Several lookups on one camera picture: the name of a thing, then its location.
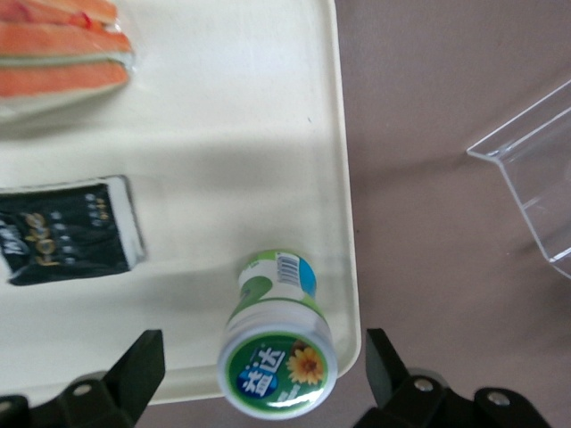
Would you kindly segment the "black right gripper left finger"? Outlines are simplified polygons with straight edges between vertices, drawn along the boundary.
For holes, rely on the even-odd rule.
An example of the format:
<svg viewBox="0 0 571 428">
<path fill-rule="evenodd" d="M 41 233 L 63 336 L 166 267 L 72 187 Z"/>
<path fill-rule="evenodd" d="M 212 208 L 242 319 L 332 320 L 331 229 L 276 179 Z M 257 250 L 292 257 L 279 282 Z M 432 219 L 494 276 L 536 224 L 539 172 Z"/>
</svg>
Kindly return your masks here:
<svg viewBox="0 0 571 428">
<path fill-rule="evenodd" d="M 3 427 L 133 427 L 166 374 L 163 333 L 146 330 L 112 368 L 70 383 L 31 407 L 23 395 L 1 398 Z"/>
</svg>

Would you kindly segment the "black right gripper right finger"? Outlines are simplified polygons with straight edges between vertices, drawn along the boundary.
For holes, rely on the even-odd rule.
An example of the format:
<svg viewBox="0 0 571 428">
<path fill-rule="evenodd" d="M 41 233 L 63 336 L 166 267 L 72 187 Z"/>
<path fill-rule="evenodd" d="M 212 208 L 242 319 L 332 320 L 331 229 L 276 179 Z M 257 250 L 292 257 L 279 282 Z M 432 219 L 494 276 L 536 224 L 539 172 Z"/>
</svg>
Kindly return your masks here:
<svg viewBox="0 0 571 428">
<path fill-rule="evenodd" d="M 366 334 L 366 374 L 376 405 L 357 427 L 548 427 L 523 395 L 485 387 L 466 399 L 427 373 L 413 374 L 381 328 Z"/>
</svg>

